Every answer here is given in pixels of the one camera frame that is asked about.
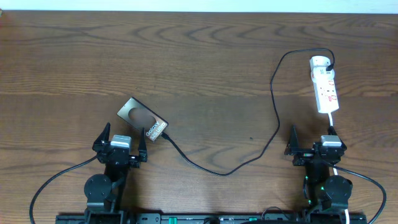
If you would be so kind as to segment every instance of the wooden tabletop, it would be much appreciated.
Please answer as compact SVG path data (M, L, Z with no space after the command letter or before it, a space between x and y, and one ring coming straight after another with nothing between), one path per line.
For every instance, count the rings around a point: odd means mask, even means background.
M377 223L398 213L398 17L362 14L6 11L0 18L0 223L27 223L30 201L51 176L94 156L111 135L139 135L116 113L134 96L169 122L188 157L227 172L257 156L277 127L269 81L290 50L336 55L340 109L335 128L348 146L339 165L387 191ZM123 205L164 213L299 210L303 167L284 155L290 126L311 145L326 134L309 76L311 56L289 55L274 81L280 130L264 156L229 177L187 164L173 146L147 141L149 160L129 174ZM86 208L83 186L98 161L43 190L37 223ZM382 200L352 175L351 212L370 220Z

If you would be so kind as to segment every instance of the white background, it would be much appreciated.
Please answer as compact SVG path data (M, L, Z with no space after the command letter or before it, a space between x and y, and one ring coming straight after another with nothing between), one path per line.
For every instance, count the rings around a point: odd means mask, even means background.
M398 14L398 0L0 0L3 10Z

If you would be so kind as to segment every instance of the black cable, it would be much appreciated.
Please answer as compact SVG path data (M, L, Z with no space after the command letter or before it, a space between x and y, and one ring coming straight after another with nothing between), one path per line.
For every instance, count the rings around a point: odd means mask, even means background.
M278 66L276 66L276 69L275 69L275 71L274 71L274 74L273 74L272 77L271 77L271 81L270 81L270 84L269 84L269 88L270 88L270 90L271 90L272 105L274 106L274 111L275 111L276 119L278 120L278 127L276 128L276 130L275 130L275 132L273 133L273 135L271 136L271 138L268 140L266 146L264 146L264 148L263 148L263 150L262 150L262 152L260 153L259 156L255 157L255 158L253 158L253 159L251 159L251 160L249 160L249 161L246 161L246 162L242 163L241 165L237 166L237 168L233 169L232 171L230 171L230 172L228 172L228 173L225 173L225 174L221 174L221 173L218 173L218 172L214 172L214 171L208 170L208 169L206 169L206 168L204 168L204 167L202 167L202 166L199 166L198 164L192 162L192 161L183 153L183 151L176 145L176 143L169 137L169 135L167 135L166 133L162 133L162 137L163 137L164 139L168 140L171 144L173 144L173 146L174 146L175 149L180 153L180 155L181 155L188 163L190 163L190 164L193 165L194 167L199 168L199 169L201 169L201 170L203 170L203 171L209 172L209 173L214 174L214 175L219 175L219 176L228 176L228 175L233 174L235 171L237 171L237 170L238 170L239 168L241 168L242 166L245 166L246 164L249 164L249 163L251 163L251 162L253 162L253 161L256 161L256 160L260 159L260 158L262 157L262 155L265 153L265 151L267 150L268 145L271 143L271 141L274 139L274 137L276 136L276 134L277 134L278 131L279 131L279 128L280 128L280 119L279 119L278 111L276 110L275 99L274 99L274 92L272 91L272 82L274 81L274 77L275 77L276 73L278 72L279 66L280 66L280 64L282 63L282 61L283 61L283 59L285 58L285 56L288 55L288 54L297 53L297 52L324 51L324 50L329 51L329 52L331 53L331 56L333 57L333 63L332 63L331 65L329 65L329 66L326 68L326 70L330 71L331 69L333 69L333 66L334 66L334 64L335 64L335 55L334 55L334 53L333 53L331 50L329 50L329 49L319 48L319 49L292 50L292 51L287 52L286 54L284 54L284 55L282 56L282 58L279 60Z
M362 179L365 179L365 180L367 180L367 181L370 181L370 182L372 182L374 185L376 185L376 186L378 186L378 187L380 188L381 192L383 193L383 201L381 202L381 205L380 205L379 210L376 212L376 214L373 216L373 218L369 221L368 224L374 223L374 221L376 221L376 219L379 217L379 215L380 215L381 212L383 211L384 206L386 205L387 194L386 194L386 190L384 190L384 187L383 187L381 184L379 184L377 181L373 180L373 179L370 178L370 177L366 177L365 175L362 175L362 174L353 172L353 171L351 171L351 170L344 169L344 168L341 168L341 167L332 165L332 164L330 164L330 163L327 162L327 161L322 161L322 162L323 162L324 164L330 166L330 167L335 168L335 169L344 171L344 172L346 172L346 173L349 173L349 174L355 175L355 176L357 176L357 177L360 177L360 178L362 178Z
M284 211L283 211L282 209L280 209L279 207L276 207L276 206L272 206L272 207L269 207L269 208L265 209L264 212L263 212L262 215L261 215L261 219L262 219L262 220L265 219L264 216L266 215L267 211L270 210L270 209L272 209L272 208L278 209L282 214L284 214L284 216L285 216L288 220L290 220L290 218L284 213Z
M33 199L32 199L32 201L31 201L31 203L30 203L30 207L29 207L29 218L30 218L30 223L31 223L31 224L36 224L35 219L33 218L33 206L35 205L35 201L36 201L37 197L39 196L39 194L41 193L41 191L45 188L45 186L47 186L51 181L53 181L55 178L59 177L60 175L66 173L66 172L69 172L69 171L71 171L71 170L74 170L74 169L76 169L76 168L82 167L82 166L84 166L84 165L90 163L91 161L95 160L96 158L97 158L97 156L92 157L91 159L89 159L89 160L87 160L87 161L85 161L85 162L82 162L81 164L77 164L77 165L75 165L75 166L73 166L73 167L71 167L71 168L67 168L67 169L65 169L65 170L63 170L63 171L61 171L61 172L59 172L58 174L55 174L55 175L52 176L51 178L49 178L49 180L46 181L46 182L37 190L36 194L33 196Z

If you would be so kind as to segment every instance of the power strip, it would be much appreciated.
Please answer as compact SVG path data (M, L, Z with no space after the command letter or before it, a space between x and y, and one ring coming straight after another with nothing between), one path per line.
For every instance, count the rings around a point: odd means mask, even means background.
M327 71L330 60L324 56L314 56L310 60L311 79L315 90L319 113L331 113L336 111L338 106L335 81L335 71Z

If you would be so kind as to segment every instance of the white cable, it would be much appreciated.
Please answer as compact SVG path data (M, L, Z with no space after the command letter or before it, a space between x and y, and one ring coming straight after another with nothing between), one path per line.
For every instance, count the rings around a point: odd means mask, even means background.
M329 112L328 115L329 115L329 124L330 126L333 126L333 118L331 117L331 112Z
M344 213L346 214L346 224L349 224L349 214L348 214L348 209L344 209Z

